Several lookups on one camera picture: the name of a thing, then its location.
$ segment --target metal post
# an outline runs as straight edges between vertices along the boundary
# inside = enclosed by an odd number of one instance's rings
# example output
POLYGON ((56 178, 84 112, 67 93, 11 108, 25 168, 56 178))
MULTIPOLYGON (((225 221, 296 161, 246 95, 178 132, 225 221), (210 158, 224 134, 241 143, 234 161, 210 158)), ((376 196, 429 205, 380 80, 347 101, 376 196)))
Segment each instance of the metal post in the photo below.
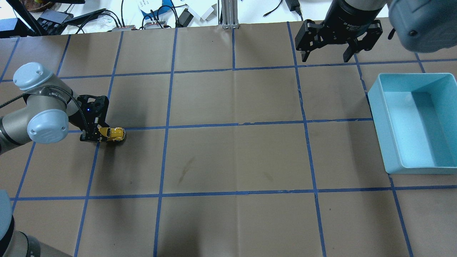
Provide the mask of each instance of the metal post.
POLYGON ((239 28, 238 23, 238 3, 237 0, 222 1, 222 28, 239 28))

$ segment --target power adapter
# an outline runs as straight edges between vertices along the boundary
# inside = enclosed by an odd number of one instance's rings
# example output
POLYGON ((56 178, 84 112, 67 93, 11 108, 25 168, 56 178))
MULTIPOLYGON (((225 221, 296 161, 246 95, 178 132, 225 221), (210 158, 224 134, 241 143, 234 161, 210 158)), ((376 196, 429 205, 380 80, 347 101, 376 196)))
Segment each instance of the power adapter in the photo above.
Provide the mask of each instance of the power adapter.
POLYGON ((298 0, 286 0, 286 4, 289 7, 289 11, 295 11, 303 20, 302 11, 300 10, 300 3, 298 0))

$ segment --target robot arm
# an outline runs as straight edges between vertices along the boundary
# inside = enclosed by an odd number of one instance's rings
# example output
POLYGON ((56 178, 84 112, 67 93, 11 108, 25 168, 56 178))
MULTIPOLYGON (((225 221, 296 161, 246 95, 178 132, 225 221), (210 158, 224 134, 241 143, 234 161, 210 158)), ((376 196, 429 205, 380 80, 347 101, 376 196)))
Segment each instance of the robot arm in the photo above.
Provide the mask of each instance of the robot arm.
POLYGON ((109 104, 106 96, 79 96, 39 63, 20 67, 13 81, 25 91, 21 97, 27 106, 0 117, 0 155, 31 140, 59 142, 68 134, 68 122, 82 131, 81 141, 125 139, 124 129, 112 129, 105 122, 109 104))
POLYGON ((305 20, 295 37, 302 61, 328 44, 349 45, 344 62, 362 50, 370 51, 383 32, 375 18, 386 3, 390 21, 407 50, 430 53, 457 45, 457 0, 333 0, 322 23, 305 20))

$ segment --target blue bin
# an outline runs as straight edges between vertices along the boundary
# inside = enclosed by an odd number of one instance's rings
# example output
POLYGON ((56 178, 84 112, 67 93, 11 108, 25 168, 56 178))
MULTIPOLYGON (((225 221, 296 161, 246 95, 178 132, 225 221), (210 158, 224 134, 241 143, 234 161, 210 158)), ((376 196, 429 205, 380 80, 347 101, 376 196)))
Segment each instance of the blue bin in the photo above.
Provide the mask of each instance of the blue bin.
POLYGON ((379 74, 368 98, 387 173, 457 172, 452 74, 379 74))

